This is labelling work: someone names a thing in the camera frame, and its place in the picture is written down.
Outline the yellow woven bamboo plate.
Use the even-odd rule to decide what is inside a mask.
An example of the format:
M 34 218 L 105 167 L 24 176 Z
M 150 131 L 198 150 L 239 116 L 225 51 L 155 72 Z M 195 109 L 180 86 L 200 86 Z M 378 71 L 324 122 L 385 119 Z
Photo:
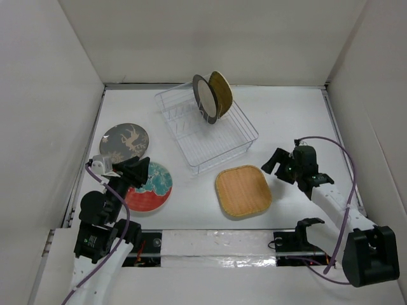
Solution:
M 233 93 L 229 82 L 219 72 L 213 71 L 209 78 L 209 85 L 214 90 L 218 102 L 217 117 L 221 118 L 233 104 Z

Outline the dark rimmed cream plate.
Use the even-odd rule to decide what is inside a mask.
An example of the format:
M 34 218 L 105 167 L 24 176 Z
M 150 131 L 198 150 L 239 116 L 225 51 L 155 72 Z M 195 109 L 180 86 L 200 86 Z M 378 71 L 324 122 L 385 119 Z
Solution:
M 218 119 L 219 105 L 216 94 L 209 82 L 199 74 L 193 76 L 193 93 L 204 120 L 213 125 Z

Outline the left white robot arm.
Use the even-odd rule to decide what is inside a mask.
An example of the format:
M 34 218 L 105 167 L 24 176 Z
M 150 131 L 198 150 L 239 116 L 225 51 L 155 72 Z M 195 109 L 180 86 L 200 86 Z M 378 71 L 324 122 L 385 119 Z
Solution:
M 130 219 L 125 196 L 130 187 L 146 184 L 149 163 L 149 157 L 133 157 L 113 164 L 106 155 L 86 163 L 86 172 L 105 190 L 81 199 L 74 270 L 63 304 L 106 304 L 128 254 L 142 248 L 141 225 Z

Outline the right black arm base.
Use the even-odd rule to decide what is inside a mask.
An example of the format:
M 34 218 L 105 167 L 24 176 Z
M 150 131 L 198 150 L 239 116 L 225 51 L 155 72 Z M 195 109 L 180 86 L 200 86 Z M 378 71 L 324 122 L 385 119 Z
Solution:
M 327 266 L 331 260 L 320 248 L 301 244 L 294 231 L 274 231 L 268 248 L 275 252 L 278 267 Z

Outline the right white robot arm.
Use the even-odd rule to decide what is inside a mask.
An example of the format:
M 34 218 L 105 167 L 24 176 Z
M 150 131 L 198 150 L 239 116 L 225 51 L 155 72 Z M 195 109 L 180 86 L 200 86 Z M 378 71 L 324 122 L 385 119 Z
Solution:
M 267 174 L 296 184 L 335 224 L 335 232 L 323 229 L 324 220 L 299 220 L 293 241 L 301 250 L 316 247 L 339 262 L 353 287 L 396 280 L 400 277 L 396 235 L 389 226 L 379 226 L 363 216 L 341 195 L 334 180 L 319 171 L 312 146 L 296 146 L 292 152 L 276 149 L 261 167 Z

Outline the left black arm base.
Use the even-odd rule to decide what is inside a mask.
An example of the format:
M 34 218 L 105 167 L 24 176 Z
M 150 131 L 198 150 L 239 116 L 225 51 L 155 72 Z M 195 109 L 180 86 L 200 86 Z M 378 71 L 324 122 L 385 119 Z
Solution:
M 154 268 L 161 266 L 162 231 L 143 231 L 141 244 L 127 256 L 123 267 Z

